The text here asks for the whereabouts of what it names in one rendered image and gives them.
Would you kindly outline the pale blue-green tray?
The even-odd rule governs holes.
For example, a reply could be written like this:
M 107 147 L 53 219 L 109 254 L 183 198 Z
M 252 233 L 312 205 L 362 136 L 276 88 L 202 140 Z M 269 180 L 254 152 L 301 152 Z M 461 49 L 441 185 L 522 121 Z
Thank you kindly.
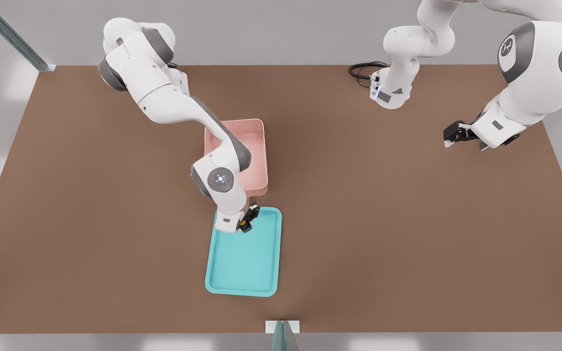
M 205 287 L 210 293 L 270 297 L 278 287 L 282 214 L 262 207 L 247 233 L 212 230 Z

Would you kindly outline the pink box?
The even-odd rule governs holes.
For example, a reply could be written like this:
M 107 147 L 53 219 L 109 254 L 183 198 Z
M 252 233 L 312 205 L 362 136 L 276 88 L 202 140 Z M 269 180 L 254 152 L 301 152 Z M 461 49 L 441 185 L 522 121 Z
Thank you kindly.
M 209 127 L 205 127 L 204 132 L 203 158 L 212 160 L 217 166 L 232 169 L 247 197 L 265 195 L 268 189 L 268 170 L 263 122 L 258 118 L 248 118 L 220 123 L 248 149 L 251 155 L 250 164 L 240 171 L 234 157 L 232 141 L 221 142 Z

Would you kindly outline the silver frame post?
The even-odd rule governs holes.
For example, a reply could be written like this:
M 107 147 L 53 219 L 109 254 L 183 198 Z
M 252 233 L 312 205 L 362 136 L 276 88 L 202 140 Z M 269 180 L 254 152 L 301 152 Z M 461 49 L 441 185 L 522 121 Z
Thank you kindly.
M 300 351 L 295 333 L 300 332 L 298 320 L 267 320 L 265 333 L 272 334 L 270 351 Z
M 53 73 L 57 66 L 48 64 L 0 15 L 0 35 L 40 73 Z

